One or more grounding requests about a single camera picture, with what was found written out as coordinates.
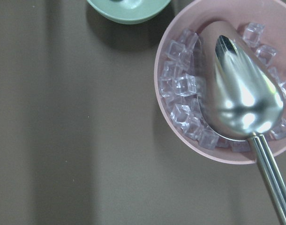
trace scoop handle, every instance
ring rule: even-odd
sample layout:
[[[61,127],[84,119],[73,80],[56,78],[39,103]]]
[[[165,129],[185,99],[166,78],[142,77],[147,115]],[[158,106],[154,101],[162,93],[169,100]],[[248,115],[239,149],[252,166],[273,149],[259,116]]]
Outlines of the scoop handle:
[[[286,225],[286,186],[264,135],[248,139],[281,224]]]

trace pink bowl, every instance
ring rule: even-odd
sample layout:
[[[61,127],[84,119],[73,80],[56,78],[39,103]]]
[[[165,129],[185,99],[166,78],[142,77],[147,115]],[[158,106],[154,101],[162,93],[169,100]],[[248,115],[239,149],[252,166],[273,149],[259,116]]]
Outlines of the pink bowl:
[[[255,155],[252,152],[236,153],[230,149],[215,148],[208,150],[200,147],[197,141],[193,141],[177,130],[168,112],[165,111],[162,96],[158,91],[158,76],[163,69],[166,60],[165,49],[171,39],[176,39],[183,29],[189,28],[198,31],[208,21],[226,20],[236,29],[249,22],[265,25],[261,42],[276,48],[279,53],[273,61],[280,76],[286,77],[286,4],[280,0],[195,0],[185,7],[172,20],[166,29],[156,55],[154,67],[154,83],[160,109],[173,130],[173,132],[191,149],[210,159],[229,164],[255,163]],[[283,118],[286,119],[286,106]],[[286,138],[268,142],[274,156],[286,150]]]

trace scoop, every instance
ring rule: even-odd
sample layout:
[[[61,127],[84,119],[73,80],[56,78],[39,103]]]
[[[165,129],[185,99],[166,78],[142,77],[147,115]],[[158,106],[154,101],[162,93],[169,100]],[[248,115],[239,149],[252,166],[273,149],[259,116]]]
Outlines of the scoop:
[[[282,116],[279,86],[228,22],[207,25],[193,56],[203,118],[220,136],[248,141],[278,218],[286,224],[286,187],[264,137]]]

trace bowl rim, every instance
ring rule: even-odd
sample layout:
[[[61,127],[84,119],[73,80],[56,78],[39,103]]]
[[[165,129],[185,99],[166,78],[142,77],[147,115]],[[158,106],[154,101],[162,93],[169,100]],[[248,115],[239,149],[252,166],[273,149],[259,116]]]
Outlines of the bowl rim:
[[[139,22],[139,23],[145,22],[146,20],[152,18],[153,16],[156,16],[159,12],[161,12],[170,3],[171,0],[165,0],[161,7],[157,8],[156,10],[152,11],[151,13],[149,13],[149,14],[147,14],[145,16],[138,17],[138,18],[131,18],[131,19],[127,19],[127,18],[124,18],[124,17],[113,16],[113,15],[107,13],[106,11],[100,9],[96,4],[94,4],[93,1],[94,0],[87,0],[87,2],[96,11],[98,11],[101,15],[103,15],[106,18],[108,18],[109,20],[112,20],[112,21],[117,22],[117,23],[133,24],[133,23],[136,23],[136,22]]]
[[[156,97],[157,97],[157,101],[158,101],[158,105],[160,107],[160,110],[166,120],[166,122],[168,123],[169,127],[172,129],[172,131],[180,138],[180,140],[182,142],[184,142],[189,148],[193,149],[194,151],[196,151],[197,153],[201,154],[202,156],[205,156],[209,159],[221,162],[221,163],[226,163],[226,164],[234,164],[234,165],[246,165],[246,164],[254,164],[256,163],[256,159],[252,160],[252,159],[246,159],[246,160],[230,160],[230,159],[224,159],[224,158],[219,158],[213,155],[209,155],[207,153],[205,153],[204,151],[200,150],[199,148],[195,147],[194,145],[192,145],[185,137],[183,137],[180,132],[174,127],[174,125],[170,122],[170,118],[168,118],[166,110],[164,109],[164,106],[161,102],[161,96],[159,94],[158,91],[158,65],[159,65],[159,59],[160,59],[160,53],[162,50],[162,47],[164,45],[164,42],[171,30],[171,28],[176,24],[176,22],[178,21],[178,19],[180,17],[182,17],[183,14],[185,14],[191,7],[193,7],[194,5],[198,4],[201,1],[205,1],[205,0],[195,0],[193,2],[191,2],[190,4],[188,4],[186,7],[184,7],[175,17],[174,19],[170,22],[170,24],[168,25],[168,27],[166,28],[160,42],[158,45],[158,49],[157,49],[157,53],[156,53],[156,57],[155,57],[155,65],[154,65],[154,85],[155,85],[155,93],[156,93]],[[274,2],[276,2],[277,4],[280,4],[282,7],[284,7],[286,9],[286,3],[284,3],[281,0],[272,0]],[[286,145],[277,150],[276,152],[273,152],[273,156],[278,156],[281,153],[283,153],[284,151],[286,151]]]

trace stainless steel scoop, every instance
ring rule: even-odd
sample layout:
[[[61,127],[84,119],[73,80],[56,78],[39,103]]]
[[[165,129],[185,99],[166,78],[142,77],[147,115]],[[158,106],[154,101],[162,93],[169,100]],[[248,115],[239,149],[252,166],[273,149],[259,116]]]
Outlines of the stainless steel scoop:
[[[219,135],[248,141],[279,220],[286,224],[286,187],[264,137],[282,116],[282,92],[228,22],[211,23],[199,37],[193,56],[203,118]]]

